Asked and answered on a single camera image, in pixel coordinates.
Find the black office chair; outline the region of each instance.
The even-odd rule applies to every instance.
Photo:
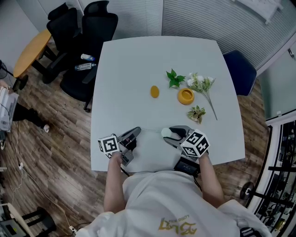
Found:
[[[109,1],[103,0],[103,1],[96,1],[88,4],[86,8],[84,9],[83,13],[86,16],[106,16],[108,14],[107,12],[107,5]]]
[[[46,27],[55,41],[56,49],[59,50],[57,59],[48,66],[48,70],[57,75],[73,66],[74,56],[80,52],[82,34],[77,24],[76,8],[68,9],[66,3],[51,11],[48,20],[50,21]]]
[[[82,53],[95,57],[96,60],[93,63],[97,65],[91,70],[84,71],[75,71],[72,68],[64,74],[63,80],[60,83],[60,87],[64,92],[77,100],[85,102],[84,110],[86,112],[90,112],[87,106],[93,97],[103,43],[112,40],[118,23],[118,17],[113,13],[104,14],[103,17],[98,15],[85,14],[82,17]],[[76,65],[81,63],[88,63],[88,61],[82,59],[76,61]]]

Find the chair backrest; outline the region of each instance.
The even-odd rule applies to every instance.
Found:
[[[237,50],[223,54],[237,95],[249,95],[256,80],[256,69]]]
[[[71,42],[78,29],[77,10],[76,8],[70,8],[59,13],[54,15],[55,17],[47,23],[46,27],[55,41],[57,50],[68,51],[72,47]]]
[[[112,40],[117,23],[118,17],[113,13],[108,13],[104,17],[83,16],[83,41],[87,42],[83,46],[84,53],[99,59],[103,43]]]
[[[86,8],[84,9],[84,15],[85,16],[106,16],[108,14],[107,12],[107,5],[109,1],[103,0],[103,1],[96,1],[88,4]]]

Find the floor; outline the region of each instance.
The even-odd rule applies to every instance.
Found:
[[[43,57],[43,65],[49,60]],[[51,84],[43,84],[41,75],[33,68],[27,71],[29,81],[20,91],[19,103],[34,108],[51,126],[49,134],[27,121],[14,122],[4,151],[0,152],[1,166],[7,166],[3,181],[4,198],[12,202],[13,192],[21,181],[18,161],[36,180],[44,193],[65,210],[68,221],[76,226],[91,222],[103,211],[105,172],[91,171],[90,130],[91,113],[83,111],[79,102],[59,87],[62,76]],[[265,124],[264,109],[259,82],[250,96],[238,97],[243,121],[246,158],[215,165],[219,181],[227,199],[239,199],[242,186],[247,181],[256,182],[265,157],[269,129]],[[63,212],[50,202],[38,186],[25,173],[20,189],[15,192],[13,205],[21,214],[45,208],[53,217],[57,231],[51,236],[69,235]],[[42,225],[32,228],[40,232]]]

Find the shoe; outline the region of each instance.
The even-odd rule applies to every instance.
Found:
[[[46,133],[48,133],[48,132],[49,132],[49,129],[50,129],[50,126],[49,126],[48,124],[46,124],[46,125],[43,127],[43,129],[44,129],[44,131],[45,131]]]
[[[5,147],[5,140],[2,140],[2,141],[0,142],[0,144],[1,144],[1,150],[3,150],[4,147]]]

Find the water bottle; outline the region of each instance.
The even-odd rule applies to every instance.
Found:
[[[87,54],[81,54],[81,59],[87,60],[87,61],[95,61],[95,57],[87,55]]]
[[[95,63],[84,63],[84,64],[79,64],[75,66],[75,71],[83,71],[83,70],[89,70],[92,69],[94,66],[96,66],[97,64]]]

